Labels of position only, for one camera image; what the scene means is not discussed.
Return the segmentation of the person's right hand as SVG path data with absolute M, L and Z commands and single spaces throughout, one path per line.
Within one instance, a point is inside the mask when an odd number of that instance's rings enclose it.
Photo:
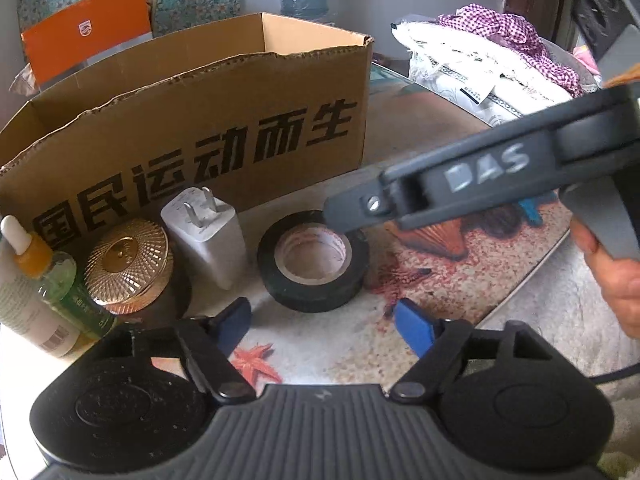
M 596 237 L 576 217 L 570 220 L 570 234 L 585 258 L 604 301 L 617 318 L 623 332 L 639 338 L 640 266 L 637 261 L 613 259 Z

